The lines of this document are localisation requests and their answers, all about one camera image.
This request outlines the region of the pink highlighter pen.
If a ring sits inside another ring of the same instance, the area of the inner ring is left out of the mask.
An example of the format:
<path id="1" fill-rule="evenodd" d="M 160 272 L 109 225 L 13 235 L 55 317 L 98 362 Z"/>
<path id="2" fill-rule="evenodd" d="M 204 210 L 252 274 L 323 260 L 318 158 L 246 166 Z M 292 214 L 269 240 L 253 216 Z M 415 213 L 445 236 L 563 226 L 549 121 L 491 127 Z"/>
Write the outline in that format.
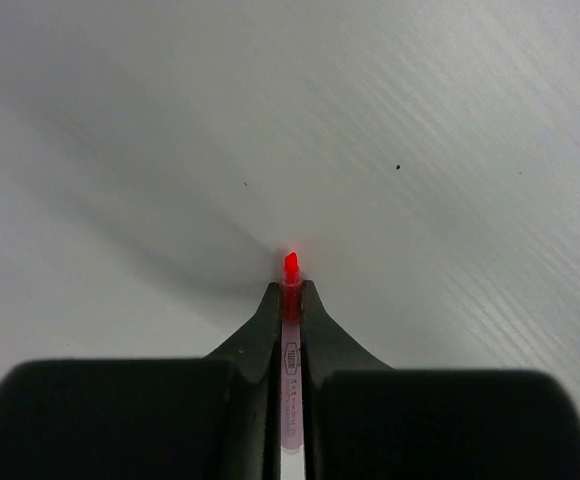
<path id="1" fill-rule="evenodd" d="M 280 282 L 281 293 L 281 380 L 280 440 L 288 453 L 303 445 L 303 398 L 301 371 L 302 275 L 296 252 L 284 258 Z"/>

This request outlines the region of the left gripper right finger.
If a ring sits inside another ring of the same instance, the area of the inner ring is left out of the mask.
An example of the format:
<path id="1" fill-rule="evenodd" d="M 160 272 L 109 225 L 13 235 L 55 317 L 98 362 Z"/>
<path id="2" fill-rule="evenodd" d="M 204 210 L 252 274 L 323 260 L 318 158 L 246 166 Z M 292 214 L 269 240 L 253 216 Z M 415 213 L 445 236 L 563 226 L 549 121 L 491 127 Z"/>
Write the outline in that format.
<path id="1" fill-rule="evenodd" d="M 533 370 L 395 369 L 301 298 L 310 479 L 580 479 L 580 417 Z"/>

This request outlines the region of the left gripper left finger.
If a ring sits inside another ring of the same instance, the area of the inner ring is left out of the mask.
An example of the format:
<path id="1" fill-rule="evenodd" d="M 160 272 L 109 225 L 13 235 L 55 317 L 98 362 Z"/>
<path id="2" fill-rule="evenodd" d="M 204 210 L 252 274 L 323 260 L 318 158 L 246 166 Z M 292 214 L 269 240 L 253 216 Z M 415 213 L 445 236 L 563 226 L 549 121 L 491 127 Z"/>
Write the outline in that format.
<path id="1" fill-rule="evenodd" d="M 49 359 L 0 381 L 0 479 L 277 479 L 280 287 L 201 358 Z"/>

